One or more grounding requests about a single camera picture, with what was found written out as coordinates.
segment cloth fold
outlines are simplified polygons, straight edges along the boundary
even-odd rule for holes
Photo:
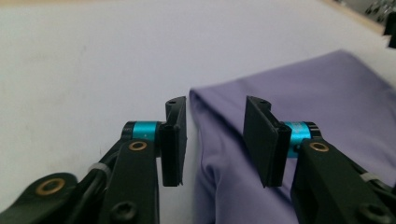
[[[393,186],[396,91],[339,50],[191,90],[201,144],[196,223],[298,223],[290,202],[296,159],[288,159],[281,188],[264,189],[245,149],[247,95],[269,101],[278,120],[315,122],[324,139]]]

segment white table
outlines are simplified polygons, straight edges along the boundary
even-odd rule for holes
[[[44,175],[81,179],[126,121],[165,120],[191,87],[337,49],[396,86],[387,44],[318,0],[0,0],[0,210]],[[160,188],[164,224],[192,222],[189,108],[188,137],[184,186]]]

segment purple fabric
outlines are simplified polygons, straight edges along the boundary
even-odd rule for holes
[[[199,129],[196,223],[298,223],[290,202],[296,159],[283,187],[264,189],[242,142],[246,96],[269,101],[283,121],[314,121],[323,137],[392,185],[396,92],[367,66],[336,51],[224,84],[192,89]]]

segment black object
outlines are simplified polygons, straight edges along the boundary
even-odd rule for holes
[[[268,179],[282,180],[284,151],[290,141],[279,137],[288,131],[283,130],[283,122],[276,120],[270,108],[271,104],[260,98],[247,97],[244,139],[262,183],[267,187],[272,187]],[[303,139],[298,147],[290,193],[299,222],[395,224],[396,190],[376,178],[363,180],[370,176],[367,171],[318,133],[311,136]],[[283,169],[275,163],[281,163]]]
[[[389,13],[384,35],[390,35],[389,47],[396,49],[396,12]]]
[[[81,182],[64,173],[38,179],[0,214],[0,223],[158,224],[156,157],[162,158],[163,185],[176,187],[187,143],[186,97],[165,106],[166,122],[127,122]]]

